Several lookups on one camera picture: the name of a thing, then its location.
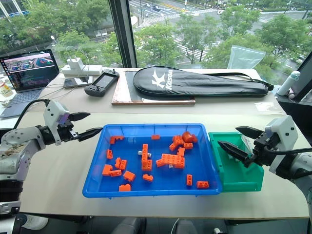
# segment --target white bottle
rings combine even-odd
[[[289,77],[285,80],[283,85],[278,89],[277,94],[284,96],[288,93],[291,86],[299,80],[300,72],[299,71],[293,71]]]

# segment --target black cable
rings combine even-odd
[[[310,234],[310,233],[311,233],[311,220],[309,218],[308,227],[307,227],[307,234]]]
[[[288,155],[288,154],[299,154],[304,152],[312,152],[312,148],[304,148],[304,149],[297,149],[297,150],[285,150],[285,151],[274,151],[269,150],[268,147],[264,147],[264,150],[267,153],[275,154],[275,155]]]
[[[18,125],[19,125],[21,119],[23,118],[24,114],[26,113],[27,109],[28,109],[32,104],[34,104],[35,102],[44,102],[45,105],[47,106],[47,105],[49,104],[50,100],[49,100],[49,99],[37,99],[37,100],[33,100],[33,101],[29,102],[29,103],[27,104],[27,106],[24,108],[24,110],[22,111],[22,113],[20,114],[19,119],[16,121],[16,124],[14,125],[13,129],[16,129],[16,128],[18,127]]]

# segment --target bottle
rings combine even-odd
[[[0,93],[5,98],[7,98],[13,94],[12,90],[2,80],[0,80]]]

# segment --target desk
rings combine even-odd
[[[121,75],[125,69],[117,70]],[[64,79],[58,76],[53,82]],[[68,92],[61,90],[55,97]],[[262,98],[196,98],[195,106],[118,106],[110,104],[114,88],[103,98],[87,96],[83,88],[57,98],[73,111],[92,114],[75,122],[75,130],[118,123],[202,123],[207,132],[234,131],[249,125],[264,129],[284,112],[273,95]],[[275,109],[259,111],[255,102],[273,102]],[[43,125],[43,106],[26,113],[20,127]],[[295,148],[309,144],[299,129]],[[82,187],[87,176],[99,135],[83,142],[66,142],[37,153],[30,166],[21,194],[21,212],[60,215],[202,217],[222,219],[276,219],[307,217],[304,195],[295,185],[268,171],[262,191],[222,193],[211,196],[156,196],[85,198]]]

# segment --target window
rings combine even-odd
[[[310,0],[130,0],[138,67],[251,69],[282,84],[312,51]]]
[[[0,56],[51,49],[62,68],[69,57],[84,64],[122,66],[108,0],[16,0],[23,15],[0,19]],[[1,0],[17,11],[13,0]]]

